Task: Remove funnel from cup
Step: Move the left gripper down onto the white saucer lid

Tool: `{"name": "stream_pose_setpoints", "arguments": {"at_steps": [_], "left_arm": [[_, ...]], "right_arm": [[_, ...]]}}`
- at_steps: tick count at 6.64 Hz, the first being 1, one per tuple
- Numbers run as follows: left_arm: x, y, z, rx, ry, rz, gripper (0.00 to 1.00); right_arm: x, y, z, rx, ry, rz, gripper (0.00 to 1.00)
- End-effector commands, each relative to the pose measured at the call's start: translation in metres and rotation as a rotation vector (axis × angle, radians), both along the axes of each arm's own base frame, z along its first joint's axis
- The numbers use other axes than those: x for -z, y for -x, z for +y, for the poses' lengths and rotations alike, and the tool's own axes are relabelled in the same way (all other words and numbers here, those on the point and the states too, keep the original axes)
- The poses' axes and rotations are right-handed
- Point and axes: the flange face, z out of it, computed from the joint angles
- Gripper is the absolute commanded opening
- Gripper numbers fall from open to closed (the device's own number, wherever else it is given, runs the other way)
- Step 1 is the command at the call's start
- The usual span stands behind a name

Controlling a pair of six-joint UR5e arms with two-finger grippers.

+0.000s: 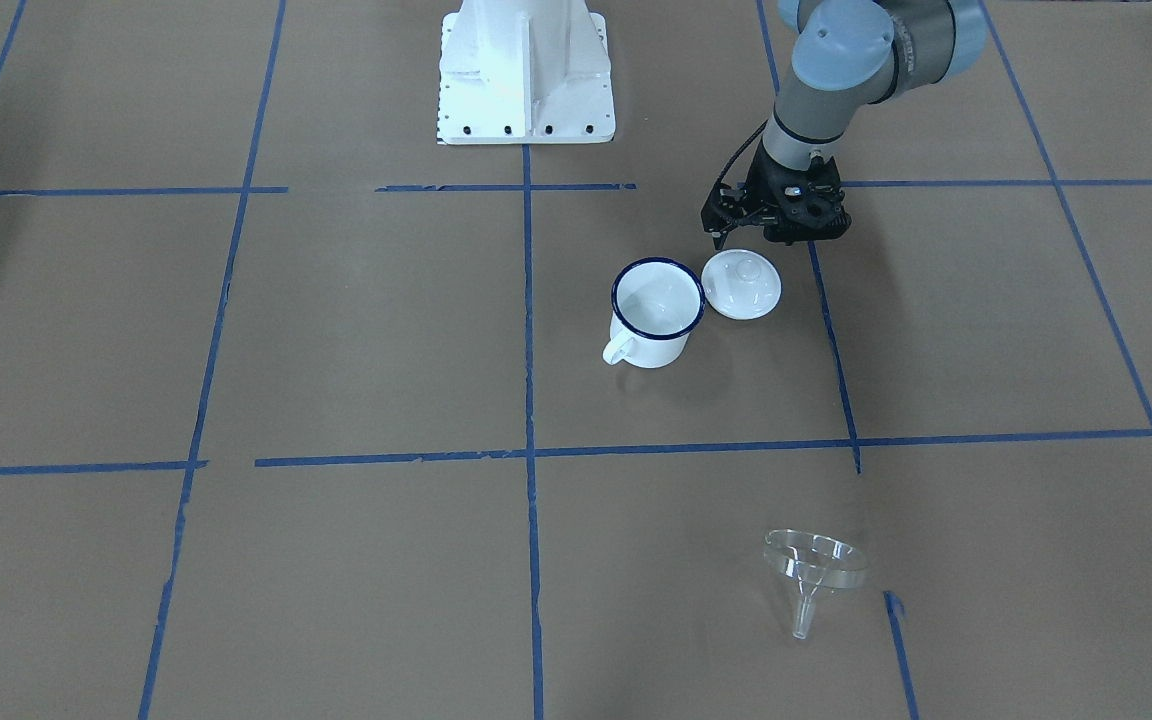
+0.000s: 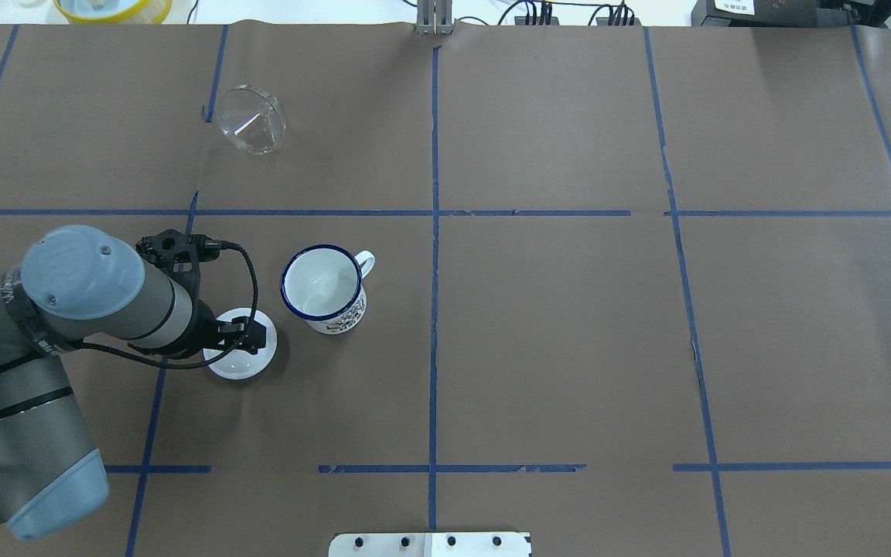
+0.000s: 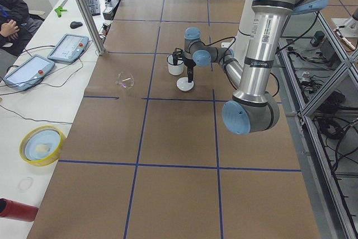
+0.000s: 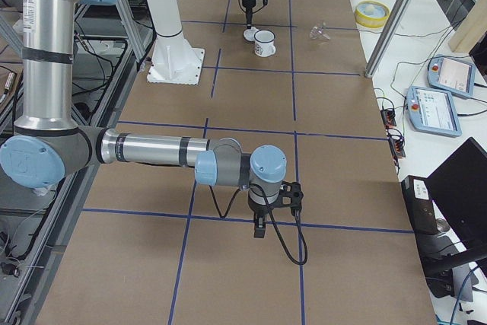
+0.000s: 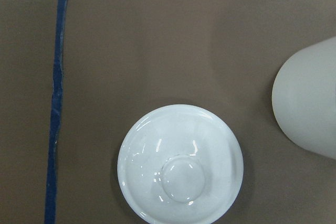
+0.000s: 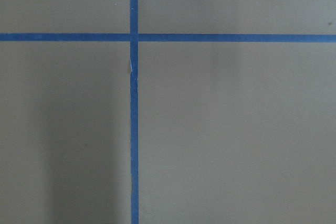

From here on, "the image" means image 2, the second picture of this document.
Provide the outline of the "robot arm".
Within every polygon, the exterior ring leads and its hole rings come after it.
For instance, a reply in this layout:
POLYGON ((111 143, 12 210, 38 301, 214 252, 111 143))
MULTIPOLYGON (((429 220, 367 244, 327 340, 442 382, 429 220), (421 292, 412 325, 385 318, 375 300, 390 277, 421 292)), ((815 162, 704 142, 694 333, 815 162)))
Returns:
POLYGON ((135 246, 82 224, 53 229, 0 274, 0 525, 31 542, 108 501, 110 486, 63 366, 106 353, 156 369, 195 369, 212 350, 255 354, 266 343, 247 315, 217 320, 200 298, 201 263, 240 244, 170 229, 135 246))

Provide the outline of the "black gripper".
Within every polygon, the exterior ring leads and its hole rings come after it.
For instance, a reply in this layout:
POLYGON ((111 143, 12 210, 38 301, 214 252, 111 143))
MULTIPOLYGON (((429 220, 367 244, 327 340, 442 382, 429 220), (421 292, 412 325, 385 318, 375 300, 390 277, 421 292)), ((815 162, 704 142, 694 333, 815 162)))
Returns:
POLYGON ((183 334, 176 339, 176 357, 193 357, 209 345, 218 351, 240 351, 251 356, 265 355, 270 350, 268 328, 251 317, 220 318, 204 301, 193 303, 191 317, 183 334))

